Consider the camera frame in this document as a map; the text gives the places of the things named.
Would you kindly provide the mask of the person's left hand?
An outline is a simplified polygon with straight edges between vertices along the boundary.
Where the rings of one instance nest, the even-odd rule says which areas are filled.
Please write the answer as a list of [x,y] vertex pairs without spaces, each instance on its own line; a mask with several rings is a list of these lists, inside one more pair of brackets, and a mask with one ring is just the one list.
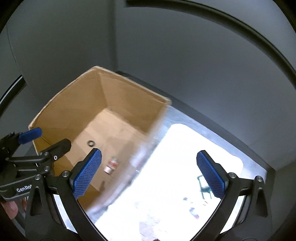
[[[22,207],[24,211],[26,211],[28,202],[25,199],[21,199],[21,202],[22,202]],[[5,212],[7,213],[10,220],[13,220],[17,216],[19,209],[17,204],[14,201],[1,202],[1,205],[4,208]]]

